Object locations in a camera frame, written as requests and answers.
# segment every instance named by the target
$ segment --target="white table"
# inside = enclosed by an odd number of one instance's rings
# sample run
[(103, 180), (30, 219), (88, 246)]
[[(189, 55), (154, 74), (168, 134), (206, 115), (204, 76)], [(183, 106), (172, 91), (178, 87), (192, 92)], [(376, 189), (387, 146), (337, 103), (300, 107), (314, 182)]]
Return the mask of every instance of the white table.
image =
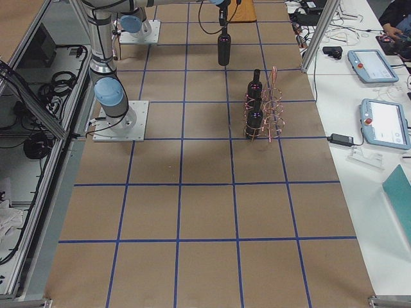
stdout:
[[(355, 0), (363, 15), (360, 21), (344, 21), (344, 26), (367, 30), (379, 30), (381, 26), (366, 0)], [(344, 30), (351, 38), (352, 32)], [(350, 49), (380, 49), (375, 36), (378, 32), (358, 32), (360, 41), (354, 46), (343, 42), (324, 39), (317, 53), (315, 81), (317, 84), (317, 106), (326, 135), (339, 133), (354, 137), (361, 143), (359, 106), (364, 98), (395, 101), (403, 105), (406, 118), (411, 123), (411, 101), (407, 92), (408, 71), (404, 67), (395, 69), (400, 81), (383, 87), (366, 85), (355, 75), (347, 59)], [(323, 46), (342, 46), (343, 57), (335, 60), (322, 53)], [(391, 65), (401, 64), (397, 56), (387, 57)], [(308, 78), (314, 90), (313, 61)], [(399, 221), (385, 195), (382, 183), (398, 164), (411, 180), (411, 159), (403, 159), (404, 153), (373, 146), (364, 142), (361, 146), (364, 156), (379, 153), (383, 157), (383, 170), (348, 158), (352, 149), (330, 144), (330, 150), (350, 211), (351, 219), (361, 247), (365, 265), (376, 295), (411, 295), (411, 247)]]

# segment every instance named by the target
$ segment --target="keyboard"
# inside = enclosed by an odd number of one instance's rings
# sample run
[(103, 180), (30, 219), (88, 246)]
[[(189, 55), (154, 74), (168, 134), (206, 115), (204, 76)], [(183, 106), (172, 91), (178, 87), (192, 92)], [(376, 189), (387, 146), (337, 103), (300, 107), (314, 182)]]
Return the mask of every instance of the keyboard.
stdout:
[(358, 12), (354, 7), (354, 0), (341, 0), (338, 12), (342, 19), (357, 19)]

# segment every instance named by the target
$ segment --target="floor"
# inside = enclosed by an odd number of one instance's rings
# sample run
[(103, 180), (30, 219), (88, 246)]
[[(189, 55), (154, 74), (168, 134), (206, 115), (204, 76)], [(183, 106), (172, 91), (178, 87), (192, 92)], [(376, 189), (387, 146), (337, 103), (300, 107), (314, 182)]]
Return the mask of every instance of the floor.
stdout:
[[(230, 64), (198, 3), (148, 10), (157, 46), (123, 46), (144, 142), (88, 139), (46, 296), (68, 307), (368, 307), (371, 283), (283, 3), (231, 24)], [(218, 10), (204, 4), (214, 31)], [(279, 69), (280, 139), (243, 136), (255, 68)]]

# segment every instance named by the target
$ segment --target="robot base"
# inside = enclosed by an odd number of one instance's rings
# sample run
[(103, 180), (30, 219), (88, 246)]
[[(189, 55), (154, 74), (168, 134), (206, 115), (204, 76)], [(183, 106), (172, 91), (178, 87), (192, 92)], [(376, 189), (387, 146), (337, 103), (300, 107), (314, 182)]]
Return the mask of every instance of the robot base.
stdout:
[[(119, 131), (110, 128), (105, 129), (109, 126), (106, 121), (98, 122), (96, 125), (96, 130), (105, 130), (96, 132), (92, 138), (94, 141), (144, 141), (144, 133), (146, 131), (148, 113), (148, 101), (129, 101), (128, 104), (137, 115), (137, 121), (133, 125), (133, 127)], [(105, 112), (103, 109), (100, 110), (99, 117), (105, 117)]]
[(120, 44), (123, 45), (140, 45), (140, 44), (157, 44), (159, 42), (161, 21), (148, 21), (152, 27), (150, 35), (144, 38), (133, 37), (128, 32), (123, 32), (120, 36)]

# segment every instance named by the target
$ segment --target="person's hand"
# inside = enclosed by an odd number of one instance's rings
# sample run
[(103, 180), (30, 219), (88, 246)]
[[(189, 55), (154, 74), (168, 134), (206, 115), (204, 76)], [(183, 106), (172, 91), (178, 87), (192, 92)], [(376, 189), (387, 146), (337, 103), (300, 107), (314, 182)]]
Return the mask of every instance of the person's hand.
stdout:
[(392, 39), (394, 40), (399, 40), (400, 37), (398, 35), (403, 34), (403, 32), (400, 29), (397, 29), (395, 27), (392, 27), (390, 24), (384, 24), (383, 25), (384, 32)]

